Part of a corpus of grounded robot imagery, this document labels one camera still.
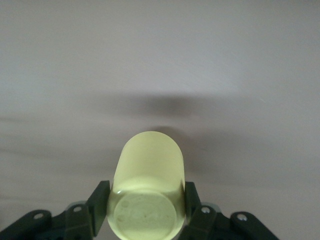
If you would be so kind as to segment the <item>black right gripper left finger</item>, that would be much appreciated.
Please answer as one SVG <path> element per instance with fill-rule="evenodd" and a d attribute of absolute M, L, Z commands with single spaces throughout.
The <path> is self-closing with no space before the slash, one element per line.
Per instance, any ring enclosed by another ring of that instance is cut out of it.
<path fill-rule="evenodd" d="M 72 203 L 65 211 L 64 240 L 94 240 L 107 215 L 110 182 L 101 181 L 86 201 Z"/>

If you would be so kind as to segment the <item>brown table mat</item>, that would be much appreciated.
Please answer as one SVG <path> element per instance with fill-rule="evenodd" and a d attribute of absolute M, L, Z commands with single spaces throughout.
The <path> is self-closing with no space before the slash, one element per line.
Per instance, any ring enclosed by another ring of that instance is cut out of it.
<path fill-rule="evenodd" d="M 112 180 L 144 131 L 280 240 L 320 240 L 320 0 L 0 0 L 0 230 Z"/>

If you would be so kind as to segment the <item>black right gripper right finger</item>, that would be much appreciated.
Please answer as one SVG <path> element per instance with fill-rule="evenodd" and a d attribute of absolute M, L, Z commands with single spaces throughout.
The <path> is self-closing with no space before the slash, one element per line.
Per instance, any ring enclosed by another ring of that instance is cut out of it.
<path fill-rule="evenodd" d="M 184 202 L 187 224 L 179 240 L 214 240 L 216 220 L 221 209 L 213 203 L 202 203 L 195 183 L 191 181 L 185 183 Z"/>

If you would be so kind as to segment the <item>yellow plastic cup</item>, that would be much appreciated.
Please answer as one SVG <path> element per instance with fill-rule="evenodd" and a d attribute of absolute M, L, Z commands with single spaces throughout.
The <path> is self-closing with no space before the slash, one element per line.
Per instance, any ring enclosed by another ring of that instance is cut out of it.
<path fill-rule="evenodd" d="M 120 240 L 173 240 L 185 221 L 185 168 L 168 135 L 145 131 L 123 147 L 107 201 Z"/>

